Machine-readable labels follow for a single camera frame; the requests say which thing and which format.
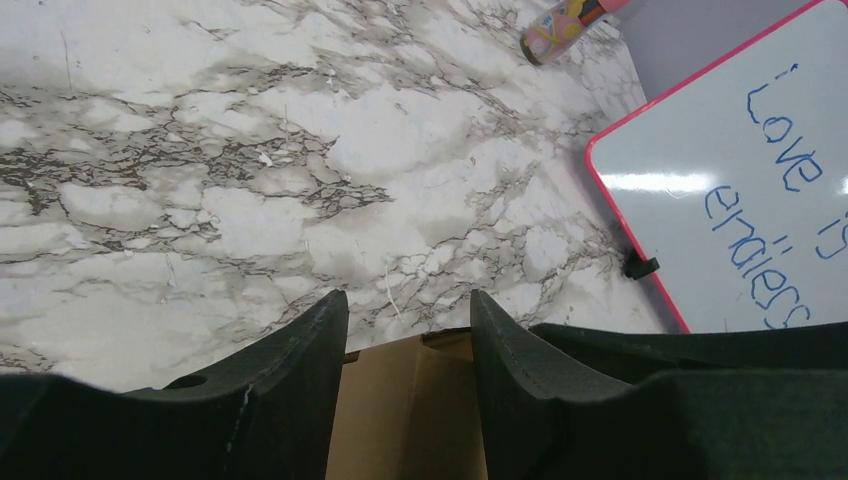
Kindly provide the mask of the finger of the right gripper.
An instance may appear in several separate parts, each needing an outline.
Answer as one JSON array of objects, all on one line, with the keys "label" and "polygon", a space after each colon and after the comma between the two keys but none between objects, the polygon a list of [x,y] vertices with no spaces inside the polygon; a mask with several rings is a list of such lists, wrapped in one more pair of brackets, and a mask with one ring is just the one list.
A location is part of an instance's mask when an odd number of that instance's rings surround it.
[{"label": "finger of the right gripper", "polygon": [[538,324],[558,350],[633,384],[667,370],[847,368],[847,325],[714,334],[625,334]]}]

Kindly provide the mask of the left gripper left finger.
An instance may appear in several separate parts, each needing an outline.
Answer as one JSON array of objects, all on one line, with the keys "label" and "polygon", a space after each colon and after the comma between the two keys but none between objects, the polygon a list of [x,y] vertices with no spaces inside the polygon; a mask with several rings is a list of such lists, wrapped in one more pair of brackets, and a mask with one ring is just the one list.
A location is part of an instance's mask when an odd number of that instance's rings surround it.
[{"label": "left gripper left finger", "polygon": [[1,379],[5,479],[321,479],[349,309],[334,290],[282,329],[161,389]]}]

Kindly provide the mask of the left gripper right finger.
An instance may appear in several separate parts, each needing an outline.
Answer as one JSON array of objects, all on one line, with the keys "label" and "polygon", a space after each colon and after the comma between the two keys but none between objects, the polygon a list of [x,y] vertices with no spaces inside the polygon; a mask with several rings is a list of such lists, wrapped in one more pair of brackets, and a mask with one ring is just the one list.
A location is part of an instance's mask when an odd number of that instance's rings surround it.
[{"label": "left gripper right finger", "polygon": [[493,479],[843,479],[847,368],[688,369],[627,383],[470,297]]}]

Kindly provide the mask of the brown cardboard box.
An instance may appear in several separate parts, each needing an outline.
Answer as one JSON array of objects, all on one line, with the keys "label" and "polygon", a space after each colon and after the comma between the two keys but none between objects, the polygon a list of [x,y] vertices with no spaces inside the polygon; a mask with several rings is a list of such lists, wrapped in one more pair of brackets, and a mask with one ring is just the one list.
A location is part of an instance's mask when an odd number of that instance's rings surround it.
[{"label": "brown cardboard box", "polygon": [[329,479],[485,479],[470,330],[346,355]]}]

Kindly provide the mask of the small black whiteboard clip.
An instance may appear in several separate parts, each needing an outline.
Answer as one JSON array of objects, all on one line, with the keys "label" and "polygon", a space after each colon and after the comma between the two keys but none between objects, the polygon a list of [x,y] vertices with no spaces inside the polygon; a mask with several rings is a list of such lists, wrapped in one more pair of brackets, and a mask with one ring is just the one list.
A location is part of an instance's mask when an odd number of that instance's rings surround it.
[{"label": "small black whiteboard clip", "polygon": [[623,268],[624,275],[631,280],[639,280],[651,275],[660,268],[656,258],[643,259],[637,252],[630,255]]}]

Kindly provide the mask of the pink-framed whiteboard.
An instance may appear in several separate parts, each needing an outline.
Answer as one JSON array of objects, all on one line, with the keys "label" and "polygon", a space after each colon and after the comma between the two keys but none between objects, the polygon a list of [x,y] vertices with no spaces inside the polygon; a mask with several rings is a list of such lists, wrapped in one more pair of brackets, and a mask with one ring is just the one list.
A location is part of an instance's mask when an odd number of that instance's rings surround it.
[{"label": "pink-framed whiteboard", "polygon": [[847,318],[847,5],[810,1],[597,135],[586,164],[687,333]]}]

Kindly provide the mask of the pink-capped small bottle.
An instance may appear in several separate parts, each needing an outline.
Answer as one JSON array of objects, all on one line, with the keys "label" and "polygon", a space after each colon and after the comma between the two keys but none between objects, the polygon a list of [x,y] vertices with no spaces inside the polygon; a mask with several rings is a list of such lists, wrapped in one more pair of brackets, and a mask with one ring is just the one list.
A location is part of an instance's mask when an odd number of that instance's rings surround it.
[{"label": "pink-capped small bottle", "polygon": [[533,65],[551,63],[594,23],[629,4],[629,0],[561,1],[528,25],[520,38],[521,50]]}]

